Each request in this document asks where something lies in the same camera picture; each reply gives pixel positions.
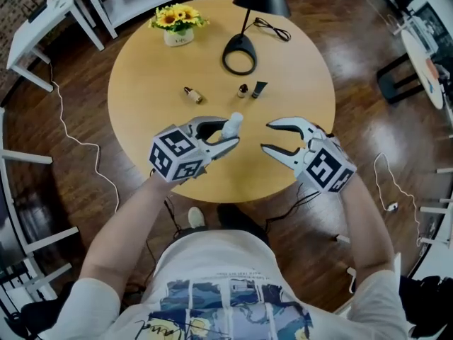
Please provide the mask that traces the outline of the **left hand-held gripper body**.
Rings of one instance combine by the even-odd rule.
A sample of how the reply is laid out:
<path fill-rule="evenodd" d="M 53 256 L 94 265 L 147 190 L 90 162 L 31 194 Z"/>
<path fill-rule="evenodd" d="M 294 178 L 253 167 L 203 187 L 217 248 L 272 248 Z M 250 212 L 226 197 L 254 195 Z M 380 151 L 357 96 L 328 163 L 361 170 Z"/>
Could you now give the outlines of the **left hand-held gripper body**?
<path fill-rule="evenodd" d="M 203 142 L 206 140 L 190 140 L 187 124 L 170 125 L 154 136 L 149 163 L 168 183 L 197 177 L 212 162 L 207 156 L 207 149 L 201 146 Z"/>

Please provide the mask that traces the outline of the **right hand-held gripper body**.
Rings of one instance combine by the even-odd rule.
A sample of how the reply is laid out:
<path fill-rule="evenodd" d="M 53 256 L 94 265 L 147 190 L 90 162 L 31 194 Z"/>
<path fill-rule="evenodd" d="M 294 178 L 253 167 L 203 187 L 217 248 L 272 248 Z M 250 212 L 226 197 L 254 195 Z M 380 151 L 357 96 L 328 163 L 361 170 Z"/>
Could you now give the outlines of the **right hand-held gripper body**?
<path fill-rule="evenodd" d="M 320 193 L 339 193 L 356 171 L 338 139 L 319 134 L 309 140 L 295 178 Z"/>

